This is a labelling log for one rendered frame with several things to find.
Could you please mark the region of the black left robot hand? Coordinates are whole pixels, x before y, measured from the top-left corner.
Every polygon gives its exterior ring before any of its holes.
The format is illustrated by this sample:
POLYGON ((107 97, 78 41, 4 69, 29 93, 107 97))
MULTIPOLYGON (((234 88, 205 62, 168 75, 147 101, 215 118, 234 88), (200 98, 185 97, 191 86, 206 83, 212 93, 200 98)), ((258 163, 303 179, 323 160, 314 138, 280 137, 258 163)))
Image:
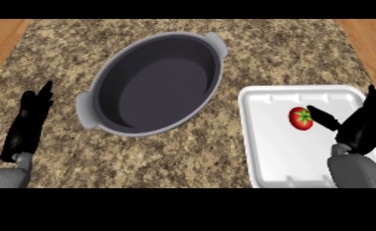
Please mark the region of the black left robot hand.
POLYGON ((35 153, 44 121, 53 105, 53 82, 48 81, 39 92, 26 91, 20 97, 20 108, 11 122, 0 159, 4 162, 14 162, 14 154, 22 152, 35 153))

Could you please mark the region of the grey oval pot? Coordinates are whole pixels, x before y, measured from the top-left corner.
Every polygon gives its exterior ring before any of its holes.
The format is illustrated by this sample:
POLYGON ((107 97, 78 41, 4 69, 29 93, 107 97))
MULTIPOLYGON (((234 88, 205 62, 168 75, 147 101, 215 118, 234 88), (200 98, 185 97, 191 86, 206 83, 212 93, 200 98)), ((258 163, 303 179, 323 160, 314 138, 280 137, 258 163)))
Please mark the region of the grey oval pot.
POLYGON ((140 137, 178 127, 205 107, 219 85, 224 40, 215 33, 159 33, 109 60, 76 96, 84 128, 140 137))

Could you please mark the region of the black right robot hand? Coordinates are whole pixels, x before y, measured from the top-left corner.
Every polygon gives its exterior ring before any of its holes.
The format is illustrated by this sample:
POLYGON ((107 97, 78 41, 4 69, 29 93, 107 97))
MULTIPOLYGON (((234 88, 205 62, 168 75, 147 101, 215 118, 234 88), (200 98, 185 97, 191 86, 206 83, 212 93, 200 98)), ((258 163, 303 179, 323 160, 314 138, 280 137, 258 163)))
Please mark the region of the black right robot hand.
POLYGON ((362 106, 339 122, 331 114, 314 106, 306 107, 314 122, 336 131, 334 141, 349 146, 349 153, 365 155, 376 148, 376 87, 368 86, 362 106))

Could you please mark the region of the white foam tray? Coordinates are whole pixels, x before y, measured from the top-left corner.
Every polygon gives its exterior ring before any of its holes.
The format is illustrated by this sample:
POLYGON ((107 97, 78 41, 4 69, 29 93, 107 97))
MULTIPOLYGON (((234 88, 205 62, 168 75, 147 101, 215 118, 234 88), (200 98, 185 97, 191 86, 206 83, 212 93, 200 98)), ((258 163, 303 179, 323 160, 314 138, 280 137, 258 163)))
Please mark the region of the white foam tray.
POLYGON ((327 158, 336 131, 312 122, 309 130, 289 123, 289 111, 314 106, 345 122, 367 93, 346 85, 250 86, 237 105, 250 185, 256 188, 334 188, 327 158))

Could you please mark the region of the red tomato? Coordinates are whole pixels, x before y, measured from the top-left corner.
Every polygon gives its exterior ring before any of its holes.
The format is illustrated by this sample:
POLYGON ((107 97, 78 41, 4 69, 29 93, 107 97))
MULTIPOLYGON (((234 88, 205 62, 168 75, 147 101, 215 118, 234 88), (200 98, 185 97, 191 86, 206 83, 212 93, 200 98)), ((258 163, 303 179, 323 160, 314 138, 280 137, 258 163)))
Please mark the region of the red tomato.
POLYGON ((299 130, 309 130, 312 127, 312 118, 306 108, 296 107, 289 111, 289 123, 299 130))

